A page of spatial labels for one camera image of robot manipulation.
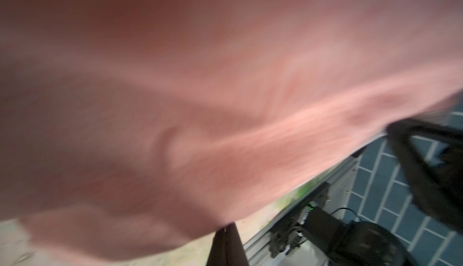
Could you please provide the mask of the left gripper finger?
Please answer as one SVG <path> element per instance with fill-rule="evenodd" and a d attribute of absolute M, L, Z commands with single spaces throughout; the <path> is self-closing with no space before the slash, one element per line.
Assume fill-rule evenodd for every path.
<path fill-rule="evenodd" d="M 216 232 L 206 266 L 249 266 L 235 223 Z"/>

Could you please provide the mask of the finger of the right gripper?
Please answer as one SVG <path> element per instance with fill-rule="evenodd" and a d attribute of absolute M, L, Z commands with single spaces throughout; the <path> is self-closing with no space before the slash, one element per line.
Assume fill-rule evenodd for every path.
<path fill-rule="evenodd" d="M 442 163 L 431 166 L 412 145 L 411 138 L 425 136 L 447 144 L 439 154 Z M 387 127 L 387 140 L 397 157 L 422 212 L 440 223 L 463 228 L 463 131 L 452 127 L 406 119 Z"/>

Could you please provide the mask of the salmon pink feather pillow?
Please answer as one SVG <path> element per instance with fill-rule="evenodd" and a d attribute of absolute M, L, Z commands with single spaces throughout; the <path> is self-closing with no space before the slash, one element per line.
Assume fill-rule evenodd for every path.
<path fill-rule="evenodd" d="M 1 180 L 309 180 L 462 88 L 463 0 L 1 0 Z"/>

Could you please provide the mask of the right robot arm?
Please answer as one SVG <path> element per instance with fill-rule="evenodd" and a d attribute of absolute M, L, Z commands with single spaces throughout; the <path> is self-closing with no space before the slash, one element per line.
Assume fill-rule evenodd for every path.
<path fill-rule="evenodd" d="M 463 129 L 401 120 L 273 222 L 269 264 L 460 266 Z"/>

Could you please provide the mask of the floral table mat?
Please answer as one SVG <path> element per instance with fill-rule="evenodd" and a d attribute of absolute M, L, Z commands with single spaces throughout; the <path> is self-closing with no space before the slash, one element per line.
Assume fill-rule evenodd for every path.
<path fill-rule="evenodd" d="M 17 220 L 30 246 L 53 260 L 108 264 L 178 249 L 306 181 L 306 176 L 2 179 L 1 220 Z"/>

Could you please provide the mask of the aluminium mounting rail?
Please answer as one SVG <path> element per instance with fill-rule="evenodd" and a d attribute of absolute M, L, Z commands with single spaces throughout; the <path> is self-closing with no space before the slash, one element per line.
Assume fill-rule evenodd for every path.
<path fill-rule="evenodd" d="M 287 231 L 304 223 L 310 206 L 331 213 L 348 203 L 358 169 L 359 158 L 348 157 L 337 166 L 312 180 L 310 189 L 278 213 L 261 231 L 244 244 L 250 266 L 294 266 L 304 259 L 313 259 L 316 266 L 325 266 L 327 258 L 304 236 Z"/>

